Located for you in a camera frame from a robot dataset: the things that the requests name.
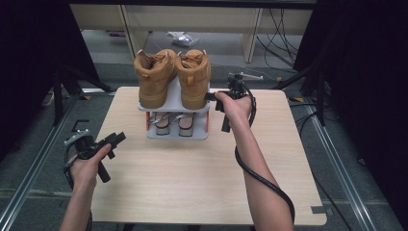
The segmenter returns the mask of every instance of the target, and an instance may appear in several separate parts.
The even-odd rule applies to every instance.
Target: tan sneaker
[[[139,78],[139,100],[144,108],[157,109],[166,103],[168,84],[177,75],[174,68],[176,54],[165,49],[156,55],[147,55],[140,50],[135,58],[135,69]]]
[[[177,56],[175,67],[180,80],[181,101],[186,109],[202,109],[207,101],[205,93],[211,79],[211,66],[207,54],[191,50]]]

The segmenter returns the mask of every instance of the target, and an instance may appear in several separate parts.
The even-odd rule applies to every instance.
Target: handheld controller
[[[87,136],[81,133],[81,136],[76,135],[74,140],[70,139],[69,143],[65,143],[65,145],[69,145],[73,143],[73,145],[75,145],[75,149],[78,152],[77,158],[82,159],[82,160],[88,160],[92,158],[104,145],[110,143],[112,148],[108,153],[108,157],[109,159],[112,159],[115,157],[114,149],[117,147],[117,145],[120,142],[124,141],[125,139],[126,137],[124,133],[122,132],[122,133],[119,133],[119,135],[117,135],[116,133],[112,133],[108,137],[106,137],[104,140],[95,142],[93,139],[93,136]],[[98,174],[103,183],[106,183],[111,180],[111,176],[109,175],[108,171],[105,169],[102,162],[99,162]]]
[[[228,89],[229,90],[221,90],[220,92],[224,92],[226,95],[230,96],[232,99],[240,99],[245,96],[246,89],[243,87],[243,79],[241,74],[229,74],[228,75]],[[207,100],[216,101],[216,111],[221,111],[224,113],[224,105],[220,100],[216,98],[215,93],[207,92],[205,98]],[[229,119],[225,115],[224,120],[222,122],[221,127],[222,132],[229,133],[231,131],[231,127],[229,126]]]

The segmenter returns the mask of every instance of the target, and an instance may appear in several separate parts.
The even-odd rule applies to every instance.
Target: metal frame
[[[311,99],[305,98],[305,103],[312,104],[313,102]],[[307,110],[310,114],[316,111],[315,107],[311,106],[308,106]],[[347,170],[345,169],[342,158],[331,141],[325,126],[321,125],[316,116],[312,117],[312,121],[361,228],[363,230],[377,230],[375,224],[373,223],[369,209],[365,205],[360,194],[357,192],[357,189],[355,188]]]

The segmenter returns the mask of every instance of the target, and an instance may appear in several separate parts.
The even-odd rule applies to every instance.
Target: tabletop
[[[115,94],[98,140],[112,132],[127,139],[104,160],[112,180],[98,182],[94,221],[253,224],[243,173],[234,156],[233,134],[221,132],[224,114],[209,110],[204,141],[152,140],[146,136],[146,112],[138,109],[138,87]],[[252,131],[269,169],[293,201],[295,225],[323,225],[325,214],[285,93],[253,90],[257,114]]]

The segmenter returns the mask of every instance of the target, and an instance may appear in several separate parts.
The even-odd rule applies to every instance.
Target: shoe rack
[[[147,109],[144,108],[140,103],[138,103],[138,109],[142,112],[146,112],[146,130],[147,137],[153,140],[198,140],[204,141],[208,137],[208,123],[209,123],[209,110],[210,103],[207,104],[199,110],[189,110],[183,107],[181,102],[181,86],[178,78],[175,78],[167,88],[167,98],[166,103],[157,109]],[[192,121],[192,136],[182,137],[179,135],[179,123],[169,122],[168,126],[170,128],[170,133],[167,135],[157,135],[157,127],[155,124],[149,123],[149,118],[155,113],[167,112],[173,115],[182,113],[194,113],[194,119]]]

